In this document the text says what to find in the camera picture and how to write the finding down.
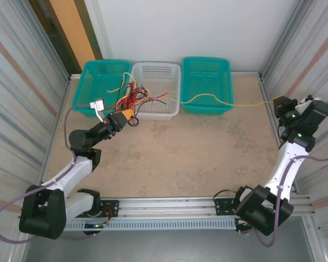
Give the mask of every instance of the robotic arm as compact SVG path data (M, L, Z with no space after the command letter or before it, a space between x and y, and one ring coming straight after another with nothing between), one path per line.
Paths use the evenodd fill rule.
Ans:
M19 224L21 232L56 239L62 234L67 221L86 211L90 215L100 212L101 198L97 191L81 189L73 197L67 196L98 166L101 150L93 146L102 140L111 139L133 115L133 110L129 109L104 117L102 105L102 101L91 103L100 123L89 130L74 130L69 135L75 161L72 160L60 173L42 184L45 186L53 182L52 186L24 198ZM27 192L39 187L30 186Z
M248 186L239 188L233 201L236 215L266 236L273 232L279 190L282 192L278 225L281 225L293 212L294 207L288 203L290 190L303 159L296 160L287 174L285 174L286 167L294 161L294 157L307 156L310 153L315 145L313 134L328 116L328 105L312 96L301 100L299 105L296 99L280 97L274 100L274 112L279 119L279 125L284 126L285 129L280 137L282 143L272 176L264 187L258 185L254 189ZM270 202L273 208L266 207L264 205L266 202Z

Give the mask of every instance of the white plastic basket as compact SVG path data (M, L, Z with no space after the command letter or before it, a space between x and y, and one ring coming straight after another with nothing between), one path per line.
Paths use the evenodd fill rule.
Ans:
M144 62L133 65L131 74L137 85L147 88L151 97L157 97L170 91L176 91L167 97L180 101L181 68L177 64ZM137 114L139 119L170 120L177 115L180 105L169 99L159 98L163 102L148 102L143 104Z

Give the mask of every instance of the white connector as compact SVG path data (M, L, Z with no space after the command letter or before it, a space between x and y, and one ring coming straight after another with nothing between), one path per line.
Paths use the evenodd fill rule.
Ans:
M104 99L96 100L95 102L90 103L90 107L95 110L97 118L104 122L104 115L102 114L102 111L104 110Z

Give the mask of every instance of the beige floor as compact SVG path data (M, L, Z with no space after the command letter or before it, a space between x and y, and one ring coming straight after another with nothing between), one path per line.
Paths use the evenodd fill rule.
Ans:
M78 81L73 80L65 111ZM233 78L236 104L262 101L255 77ZM89 129L97 118L72 112L67 134ZM71 159L58 132L47 178ZM101 163L76 187L98 190L102 197L192 197L267 181L277 147L265 107L235 107L221 116L186 114L171 121L140 120L111 140L99 143Z

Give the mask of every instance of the wire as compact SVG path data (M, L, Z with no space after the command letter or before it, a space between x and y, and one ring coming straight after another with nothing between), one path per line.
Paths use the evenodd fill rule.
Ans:
M235 194L236 194L236 191L232 191L232 190L228 190L228 189L224 189L224 190L218 191L218 192L215 194L215 196L213 196L213 201L214 201L215 204L216 204L216 202L215 202L215 198L216 198L219 194L221 194L221 193L223 193L223 192L232 192L232 193L235 193Z
M117 101L119 101L119 97L120 97L120 88L122 86L122 83L120 84L120 87L119 87L119 90L118 90L118 97L116 98Z
M108 219L111 219L113 217L113 210L109 206L103 206L103 211L107 215L106 209L109 210L109 217Z
M121 88L122 88L122 86L123 86L123 84L124 84L124 82L125 82L125 75L129 75L129 76L132 78L133 82L135 83L135 86L137 86L136 80L135 80L135 78L132 76L132 74L129 74L128 72L124 72L123 75L122 75L122 82L121 82L120 87L117 88L117 89L115 89L115 90L107 91L107 93L113 93L113 92L116 92L116 91L118 91L118 90L121 90Z
M71 107L70 109L68 109L68 111L66 112L65 120L64 120L64 123L63 123L63 128L64 128L63 132L64 132L64 137L65 137L65 146L66 146L70 151L71 151L71 148L70 148L70 147L68 146L68 144L67 144L67 132L66 132L67 117L68 117L69 113L70 113L74 108L84 108L84 107L89 107L89 105L88 105L88 104L75 105L75 106ZM40 191L42 191L42 190L44 190L44 189L46 189L46 188L52 186L53 184L55 184L55 182L58 182L59 180L61 180L66 174L68 174L68 173L73 169L73 167L74 167L74 163L75 163L75 161L76 161L76 159L77 159L75 153L74 153L73 151L71 151L71 153L72 153L72 155L73 155L73 161L71 162L71 164L70 164L70 166L67 168L67 170L66 170L65 172L63 172L59 177L57 177L55 181L52 181L52 182L50 182L50 183L48 183L48 184L46 184L46 185L44 185L44 186L41 186L41 187L39 187L39 188L36 188L36 189L34 189L34 190L32 190L32 191L29 191L29 192L27 192L27 193L25 193L25 194L23 194L23 195L20 195L20 196L16 197L15 199L13 199L13 200L11 200L11 201L8 201L5 205L3 205L3 206L0 207L0 213L1 213L4 209L6 209L8 206L12 205L14 202L17 202L17 201L19 201L19 200L21 200L21 199L23 199L23 198L25 198L25 197L28 197L28 196L30 196L30 195L32 195L32 194L36 194L36 193L38 193L38 192L40 192ZM8 239L8 238L6 238L6 237L4 237L3 235L0 234L0 240L4 241L4 242L6 242L6 243L10 243L10 244L24 244L24 243L28 243L28 242L30 242L30 241L36 239L36 238L37 238L37 236L34 236L34 237L31 237L30 239L19 240L19 241L17 241L17 240L11 240L11 239Z
M252 231L252 228L247 229L247 230L240 231L240 233L241 234L246 234L246 233L249 233L250 231Z
M168 92L166 92L165 94L161 94L160 96L157 96L157 97L152 97L152 98L160 98L160 97L164 97L168 94Z
M137 87L134 82L128 83L129 93L120 98L114 105L116 111L132 109L135 113L136 106L150 99L150 92L143 86Z
M166 105L166 103L163 102L163 101L160 101L160 100L158 100L158 99L152 99L152 98L150 98L150 100L147 100L146 102L143 102L143 103L140 104L140 106L137 108L137 112L136 112L136 114L135 114L135 115L134 115L134 116L133 116L128 122L127 122L128 125L131 126L131 127L136 127L136 126L138 126L138 124L139 124L139 119L137 118L137 114L139 113L139 110L140 110L141 106L142 106L143 104L145 104L145 103L153 102L153 101L157 101L157 102L160 102L160 103Z
M174 101L174 102L177 102L177 103L180 103L180 104L188 104L188 103L191 103L193 100L195 100L196 98L198 98L198 97L201 97L201 96L210 96L210 97L213 97L213 98L215 98L215 100L216 101L218 101L219 103L222 103L222 104L224 104L224 105L232 105L232 106L241 106L241 107L249 107L249 106L259 106L259 105L263 105L263 104L266 104L266 103L273 103L273 101L275 100L275 99L277 99L277 98L279 98L279 97L281 97L281 96L278 96L278 97L274 97L273 99L272 99L272 101L262 101L262 102L260 102L260 103L257 103L257 104L247 104L247 105L237 105L237 104L230 104L230 103L226 103L226 102L223 102L223 101L221 101L219 98L217 98L216 97L216 95L214 95L214 94L198 94L198 95L196 95L196 96L194 96L192 99L190 99L190 100L188 100L187 102L182 102L182 101L178 101L178 100L175 100L175 99L172 99L172 98L167 98L167 97L165 97L166 99L169 99L169 100L171 100L171 101Z
M295 160L298 160L298 159L311 159L311 160L315 160L315 161L319 161L319 162L325 162L325 161L328 161L328 157L327 158L317 158L317 157L313 157L313 156L296 156L292 159L291 162L288 163L288 165L286 166L285 170L284 170L284 173L283 173L283 176L282 176L282 179L280 181L280 184L279 184L279 188L278 188L278 191L277 191L277 199L276 199L276 213L274 215L274 226L273 226L273 235L272 235L272 239L270 241L270 243L265 243L259 232L255 230L255 234L256 234L256 237L257 239L260 241L260 243L265 246L265 247L272 247L276 241L276 238L277 238L277 233L278 233L278 222L279 222L279 208L280 208L280 196L282 194L282 190L281 188L283 187L284 185L284 182L285 182L285 179L286 179L286 176L291 168L291 166L295 163Z
M278 127L277 127L277 135L278 135L278 139L280 140L279 129L280 129L280 124L278 124Z

